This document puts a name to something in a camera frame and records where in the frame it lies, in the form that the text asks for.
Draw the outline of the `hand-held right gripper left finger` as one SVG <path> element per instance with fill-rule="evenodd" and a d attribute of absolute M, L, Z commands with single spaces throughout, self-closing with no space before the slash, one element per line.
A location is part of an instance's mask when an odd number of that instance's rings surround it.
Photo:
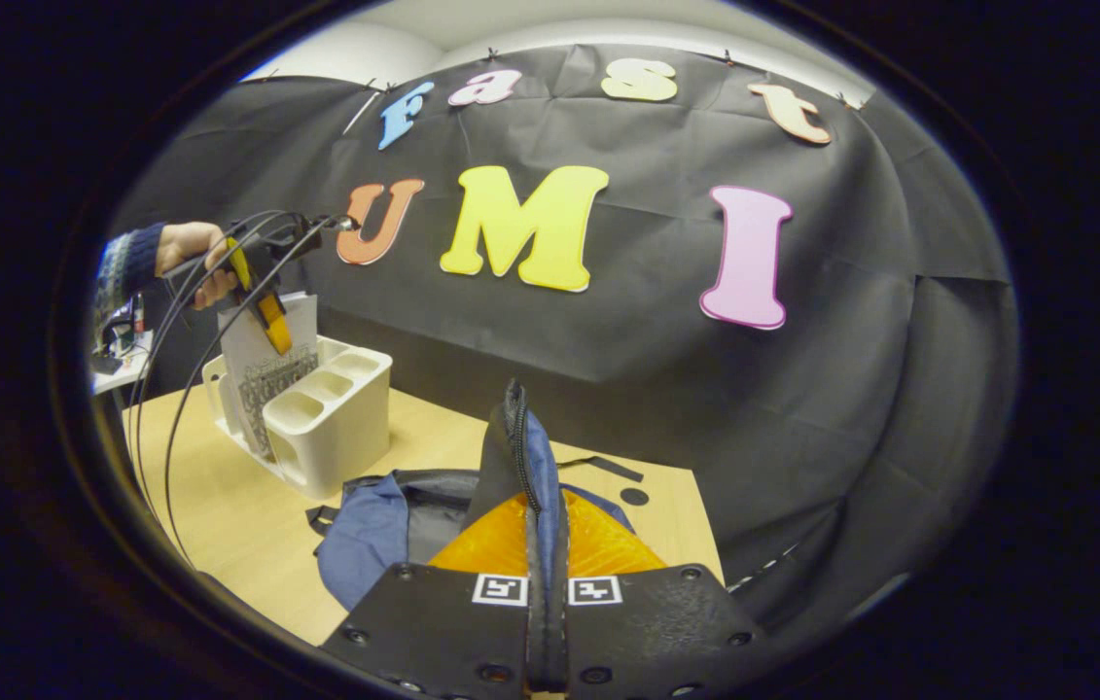
<path fill-rule="evenodd" d="M 479 492 L 465 508 L 402 491 L 351 491 L 320 544 L 346 616 L 320 648 L 394 694 L 527 694 L 526 501 Z"/>

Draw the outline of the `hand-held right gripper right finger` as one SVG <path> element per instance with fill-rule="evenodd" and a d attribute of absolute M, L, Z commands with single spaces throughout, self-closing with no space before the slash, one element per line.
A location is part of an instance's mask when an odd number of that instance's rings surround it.
<path fill-rule="evenodd" d="M 666 566 L 564 492 L 566 699 L 714 699 L 743 683 L 765 634 L 702 564 Z"/>

